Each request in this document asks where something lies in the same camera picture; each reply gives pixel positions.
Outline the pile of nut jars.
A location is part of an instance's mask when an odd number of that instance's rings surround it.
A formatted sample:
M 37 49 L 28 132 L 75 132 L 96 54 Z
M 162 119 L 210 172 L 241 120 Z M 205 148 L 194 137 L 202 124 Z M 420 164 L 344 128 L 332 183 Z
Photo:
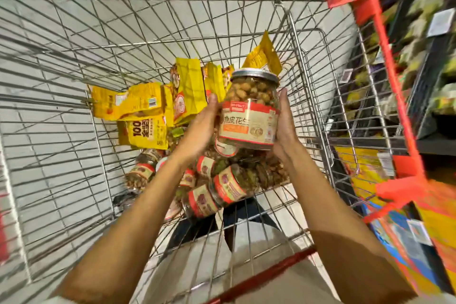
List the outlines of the pile of nut jars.
M 146 189 L 185 131 L 186 127 L 171 128 L 165 139 L 155 143 L 160 145 L 164 141 L 167 149 L 145 148 L 137 155 L 134 167 L 124 175 L 133 198 Z M 288 180 L 277 158 L 264 151 L 238 149 L 213 138 L 205 152 L 185 169 L 164 221 L 182 215 L 194 220 L 206 218 L 262 190 L 286 184 Z

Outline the black store shelf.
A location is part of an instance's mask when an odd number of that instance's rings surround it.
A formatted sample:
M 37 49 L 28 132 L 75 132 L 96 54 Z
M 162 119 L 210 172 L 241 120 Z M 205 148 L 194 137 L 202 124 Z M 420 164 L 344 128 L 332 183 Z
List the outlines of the black store shelf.
M 383 12 L 398 0 L 325 0 L 328 9 L 348 7 L 353 13 L 354 27 L 350 31 L 353 47 L 341 49 L 342 53 L 328 54 L 325 75 L 315 84 L 328 89 L 322 96 L 321 111 L 326 122 L 321 146 L 328 161 L 329 175 L 339 196 L 369 224 L 387 217 L 391 212 L 402 212 L 408 219 L 421 220 L 415 205 L 429 191 L 429 180 L 436 179 L 435 172 L 456 172 L 456 15 L 451 30 L 441 36 L 427 38 L 425 32 L 425 59 L 420 66 L 412 92 L 404 98 L 390 44 L 390 34 L 385 30 Z M 444 0 L 446 10 L 456 8 L 455 0 Z M 352 77 L 359 65 L 367 64 L 367 51 L 362 34 L 372 24 L 379 36 L 383 54 L 387 87 L 395 100 L 396 115 L 389 119 L 383 113 L 377 88 L 379 80 L 370 77 L 368 107 L 373 112 L 368 118 L 349 121 L 346 117 L 346 95 L 352 90 Z M 345 69 L 353 69 L 351 79 L 339 84 Z M 395 177 L 376 184 L 377 197 L 385 202 L 382 207 L 371 206 L 356 197 L 350 175 L 338 158 L 336 146 L 346 146 L 387 151 L 391 154 Z M 448 274 L 438 254 L 441 278 L 440 293 L 456 295 Z

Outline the person's left forearm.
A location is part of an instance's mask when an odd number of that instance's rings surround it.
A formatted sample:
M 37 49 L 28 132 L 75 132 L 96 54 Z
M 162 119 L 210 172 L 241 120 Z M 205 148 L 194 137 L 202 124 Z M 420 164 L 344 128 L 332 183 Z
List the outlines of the person's left forearm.
M 129 304 L 185 169 L 174 151 L 145 191 L 68 272 L 43 304 Z

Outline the blue product packs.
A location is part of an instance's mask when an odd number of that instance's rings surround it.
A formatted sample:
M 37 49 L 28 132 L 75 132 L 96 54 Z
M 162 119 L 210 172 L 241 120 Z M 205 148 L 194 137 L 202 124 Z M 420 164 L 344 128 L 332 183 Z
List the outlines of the blue product packs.
M 372 221 L 369 227 L 416 292 L 441 292 L 438 254 L 434 247 L 415 239 L 407 215 L 393 211 L 383 219 Z

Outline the rows of green packets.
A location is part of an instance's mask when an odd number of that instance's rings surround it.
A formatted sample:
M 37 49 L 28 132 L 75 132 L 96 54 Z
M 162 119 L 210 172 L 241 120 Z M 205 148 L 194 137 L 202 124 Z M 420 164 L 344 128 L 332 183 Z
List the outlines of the rows of green packets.
M 431 18 L 443 7 L 444 0 L 398 0 L 385 8 L 382 18 L 385 30 L 389 33 L 389 43 L 396 64 L 398 80 L 405 99 L 408 99 L 416 81 L 420 66 L 425 59 L 425 32 Z M 387 74 L 384 71 L 383 54 L 379 36 L 372 24 L 362 34 L 362 43 L 367 51 L 367 64 L 359 65 L 352 77 L 352 90 L 346 95 L 345 109 L 349 121 L 368 118 L 373 110 L 368 107 L 369 78 L 379 80 L 377 92 L 380 96 L 383 113 L 389 119 L 396 115 L 396 104 L 387 87 Z M 365 112 L 367 116 L 357 117 Z

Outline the person's right forearm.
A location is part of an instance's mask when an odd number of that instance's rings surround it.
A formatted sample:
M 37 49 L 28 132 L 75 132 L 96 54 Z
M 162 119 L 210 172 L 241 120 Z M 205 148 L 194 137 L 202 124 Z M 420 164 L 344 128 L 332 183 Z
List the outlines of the person's right forearm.
M 284 165 L 319 257 L 344 304 L 404 304 L 418 297 L 368 226 L 301 143 L 274 152 Z

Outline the person's white shirt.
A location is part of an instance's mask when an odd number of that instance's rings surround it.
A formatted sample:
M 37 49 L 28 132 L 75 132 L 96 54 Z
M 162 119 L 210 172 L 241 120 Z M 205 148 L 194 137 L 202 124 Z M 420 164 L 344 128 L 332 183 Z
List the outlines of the person's white shirt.
M 325 276 L 305 258 L 272 275 L 302 251 L 281 231 L 257 222 L 236 228 L 231 251 L 221 232 L 181 241 L 151 276 L 141 304 L 209 304 L 242 285 L 246 293 L 226 304 L 341 304 Z

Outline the pile of yellow snack packets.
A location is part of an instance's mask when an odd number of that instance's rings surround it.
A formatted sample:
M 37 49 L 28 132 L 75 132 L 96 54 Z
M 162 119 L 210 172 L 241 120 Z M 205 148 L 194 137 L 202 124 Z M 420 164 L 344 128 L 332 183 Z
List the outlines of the pile of yellow snack packets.
M 277 75 L 282 64 L 267 31 L 259 45 L 245 58 L 241 68 L 268 70 Z M 142 148 L 167 149 L 164 141 L 169 129 L 184 127 L 207 105 L 211 93 L 219 103 L 231 84 L 233 65 L 222 68 L 213 62 L 176 58 L 171 67 L 171 82 L 133 85 L 126 91 L 91 87 L 93 114 L 96 118 L 118 123 L 119 143 Z

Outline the person's right hand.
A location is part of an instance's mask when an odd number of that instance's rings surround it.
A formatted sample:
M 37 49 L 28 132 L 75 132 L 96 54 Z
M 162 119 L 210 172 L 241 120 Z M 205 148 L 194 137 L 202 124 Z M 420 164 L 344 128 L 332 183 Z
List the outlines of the person's right hand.
M 297 136 L 290 107 L 290 128 L 278 129 L 277 127 L 273 152 L 287 167 L 293 160 L 299 159 L 303 151 L 305 148 Z

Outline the yellow product box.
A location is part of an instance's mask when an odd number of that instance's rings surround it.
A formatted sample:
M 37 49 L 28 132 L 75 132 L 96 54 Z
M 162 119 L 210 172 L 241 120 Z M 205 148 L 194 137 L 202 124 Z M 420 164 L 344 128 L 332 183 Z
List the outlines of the yellow product box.
M 350 175 L 350 182 L 356 197 L 371 206 L 382 207 L 385 202 L 377 197 L 376 184 L 389 180 L 377 157 L 379 150 L 336 146 L 338 158 Z

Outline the orange yellow product packs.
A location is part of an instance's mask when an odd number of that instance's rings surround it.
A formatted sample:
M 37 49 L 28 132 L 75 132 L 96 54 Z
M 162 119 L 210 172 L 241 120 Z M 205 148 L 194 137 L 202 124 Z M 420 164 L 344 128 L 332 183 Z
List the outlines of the orange yellow product packs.
M 456 292 L 456 186 L 429 180 L 427 195 L 415 205 Z

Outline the person's left hand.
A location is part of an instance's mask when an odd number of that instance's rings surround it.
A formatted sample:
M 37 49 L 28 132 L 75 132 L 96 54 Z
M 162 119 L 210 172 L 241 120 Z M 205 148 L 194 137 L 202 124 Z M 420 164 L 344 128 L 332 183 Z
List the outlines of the person's left hand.
M 214 135 L 214 129 L 206 128 L 206 107 L 197 114 L 187 128 L 183 138 L 179 141 L 173 155 L 179 163 L 187 167 L 199 157 Z

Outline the person's dark trousers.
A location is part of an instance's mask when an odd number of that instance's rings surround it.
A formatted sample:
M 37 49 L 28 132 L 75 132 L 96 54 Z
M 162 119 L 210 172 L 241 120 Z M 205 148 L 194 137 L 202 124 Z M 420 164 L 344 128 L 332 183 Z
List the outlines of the person's dark trousers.
M 250 223 L 259 223 L 272 228 L 279 229 L 274 220 L 265 212 L 263 207 L 255 198 L 247 198 L 227 207 L 222 213 L 222 222 L 225 228 L 224 238 L 227 247 L 232 252 L 235 242 L 236 224 L 240 220 L 249 220 Z M 174 230 L 166 251 L 174 249 L 179 245 L 191 242 L 195 239 L 205 237 L 211 232 L 218 231 L 215 215 L 197 220 L 182 220 Z

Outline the clear peanut jar cream label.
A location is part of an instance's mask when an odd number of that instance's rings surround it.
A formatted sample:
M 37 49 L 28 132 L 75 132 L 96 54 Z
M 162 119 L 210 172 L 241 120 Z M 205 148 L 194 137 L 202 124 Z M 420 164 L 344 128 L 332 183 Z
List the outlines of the clear peanut jar cream label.
M 232 73 L 230 82 L 221 103 L 217 140 L 237 148 L 271 150 L 280 115 L 277 75 L 241 68 Z

